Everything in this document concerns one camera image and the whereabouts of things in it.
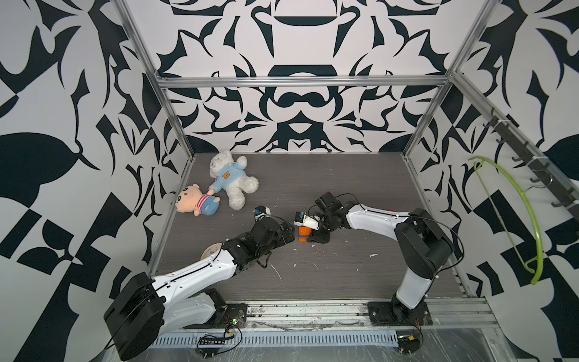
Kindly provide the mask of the orange lego brick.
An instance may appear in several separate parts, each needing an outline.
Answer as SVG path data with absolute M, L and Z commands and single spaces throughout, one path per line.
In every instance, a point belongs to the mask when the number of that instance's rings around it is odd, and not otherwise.
M 304 226 L 299 227 L 299 242 L 307 242 L 310 235 L 312 234 L 312 229 Z

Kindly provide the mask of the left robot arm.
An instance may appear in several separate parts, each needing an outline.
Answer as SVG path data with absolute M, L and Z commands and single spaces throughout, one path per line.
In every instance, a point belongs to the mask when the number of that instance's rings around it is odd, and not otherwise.
M 262 214 L 253 228 L 220 244 L 200 261 L 165 275 L 132 277 L 104 314 L 110 345 L 120 360 L 131 360 L 164 333 L 206 324 L 221 306 L 212 286 L 259 265 L 295 239 L 295 228 L 282 218 Z

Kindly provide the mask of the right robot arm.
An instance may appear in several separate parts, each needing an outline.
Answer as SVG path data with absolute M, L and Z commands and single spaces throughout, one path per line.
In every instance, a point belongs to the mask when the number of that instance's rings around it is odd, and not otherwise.
M 315 201 L 319 211 L 296 212 L 294 223 L 310 229 L 307 241 L 327 244 L 337 229 L 372 232 L 395 240 L 407 271 L 392 298 L 392 313 L 398 319 L 414 312 L 423 303 L 434 279 L 453 255 L 452 241 L 424 209 L 413 212 L 370 208 L 357 200 L 342 203 L 331 192 Z

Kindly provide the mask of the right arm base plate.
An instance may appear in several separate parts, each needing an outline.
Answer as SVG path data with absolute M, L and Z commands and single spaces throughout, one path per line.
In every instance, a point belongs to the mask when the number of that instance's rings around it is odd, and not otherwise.
M 422 300 L 414 309 L 408 309 L 398 300 L 367 303 L 372 325 L 431 326 L 434 324 L 427 303 Z

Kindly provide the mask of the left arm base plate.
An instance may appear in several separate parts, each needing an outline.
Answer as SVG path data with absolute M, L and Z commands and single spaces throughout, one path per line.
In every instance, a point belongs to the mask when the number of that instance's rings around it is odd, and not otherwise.
M 199 294 L 190 297 L 190 300 L 201 302 L 199 297 L 210 299 L 209 306 L 214 308 L 214 313 L 203 323 L 189 324 L 183 327 L 185 330 L 193 329 L 217 329 L 235 324 L 238 327 L 245 327 L 247 323 L 247 303 L 227 303 L 223 296 L 214 288 L 208 288 Z

